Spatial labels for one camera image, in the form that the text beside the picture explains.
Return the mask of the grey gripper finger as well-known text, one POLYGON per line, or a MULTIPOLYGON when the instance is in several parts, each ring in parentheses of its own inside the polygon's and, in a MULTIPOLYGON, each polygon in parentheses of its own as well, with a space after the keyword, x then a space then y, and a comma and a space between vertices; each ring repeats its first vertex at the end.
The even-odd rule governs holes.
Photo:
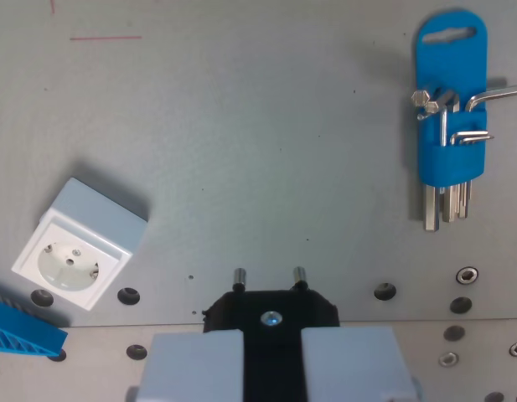
POLYGON ((309 401, 418 401, 391 327, 302 330, 309 401))
POLYGON ((161 333, 153 337, 137 401, 243 399, 242 331, 161 333))

